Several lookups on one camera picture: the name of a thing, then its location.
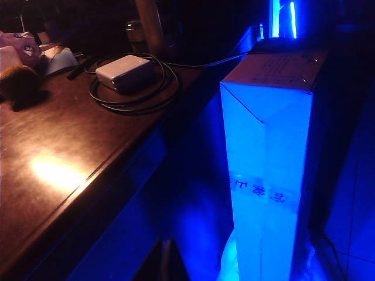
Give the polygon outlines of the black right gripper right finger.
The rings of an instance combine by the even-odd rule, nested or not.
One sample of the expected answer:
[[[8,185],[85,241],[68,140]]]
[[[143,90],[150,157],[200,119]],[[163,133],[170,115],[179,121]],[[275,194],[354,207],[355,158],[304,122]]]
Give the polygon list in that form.
[[[179,248],[174,239],[168,244],[167,280],[189,281],[190,277],[186,270]]]

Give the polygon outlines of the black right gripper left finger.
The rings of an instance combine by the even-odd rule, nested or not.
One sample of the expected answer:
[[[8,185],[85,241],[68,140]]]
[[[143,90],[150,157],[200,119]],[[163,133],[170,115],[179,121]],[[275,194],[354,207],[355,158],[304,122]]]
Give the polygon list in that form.
[[[146,258],[133,275],[131,281],[157,281],[162,277],[163,241],[158,239]]]

